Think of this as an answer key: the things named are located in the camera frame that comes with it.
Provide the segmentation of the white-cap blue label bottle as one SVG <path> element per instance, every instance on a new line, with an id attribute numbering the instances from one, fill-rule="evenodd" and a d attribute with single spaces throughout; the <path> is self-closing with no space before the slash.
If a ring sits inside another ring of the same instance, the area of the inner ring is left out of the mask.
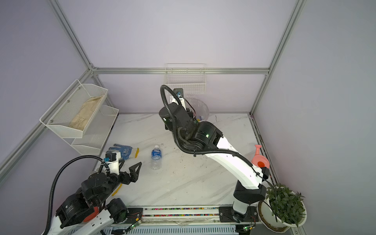
<path id="1" fill-rule="evenodd" d="M 159 145 L 155 145 L 151 152 L 151 167 L 153 170 L 158 170 L 162 167 L 162 152 Z"/>

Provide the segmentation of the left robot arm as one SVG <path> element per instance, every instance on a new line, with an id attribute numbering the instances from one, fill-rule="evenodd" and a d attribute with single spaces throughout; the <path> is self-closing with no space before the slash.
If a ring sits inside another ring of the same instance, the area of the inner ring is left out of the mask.
<path id="1" fill-rule="evenodd" d="M 55 176 L 49 195 L 49 207 L 45 235 L 65 235 L 78 224 L 86 222 L 79 231 L 80 235 L 94 235 L 112 223 L 123 223 L 128 218 L 134 219 L 120 198 L 107 198 L 119 185 L 137 182 L 142 163 L 129 168 L 129 172 L 121 172 L 122 164 L 106 162 L 103 166 L 108 173 L 96 172 L 82 182 L 81 187 L 66 198 L 62 205 L 53 211 L 53 200 L 57 181 L 62 172 L 74 160 L 63 165 Z"/>

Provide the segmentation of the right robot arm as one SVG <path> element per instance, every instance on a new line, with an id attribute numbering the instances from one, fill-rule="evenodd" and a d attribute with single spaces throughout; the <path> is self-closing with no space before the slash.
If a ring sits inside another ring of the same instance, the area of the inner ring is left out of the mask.
<path id="1" fill-rule="evenodd" d="M 182 152 L 193 156 L 204 155 L 237 178 L 231 217 L 237 223 L 243 222 L 249 206 L 266 197 L 266 187 L 262 183 L 269 178 L 269 168 L 251 163 L 233 148 L 214 124 L 198 122 L 183 105 L 174 102 L 167 104 L 159 111 L 159 116 Z"/>

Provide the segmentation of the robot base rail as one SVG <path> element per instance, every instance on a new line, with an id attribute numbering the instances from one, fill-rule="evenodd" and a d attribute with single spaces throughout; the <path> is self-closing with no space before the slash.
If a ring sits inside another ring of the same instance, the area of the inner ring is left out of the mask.
<path id="1" fill-rule="evenodd" d="M 148 225 L 237 224 L 232 205 L 130 206 L 128 211 L 124 224 L 137 220 Z"/>

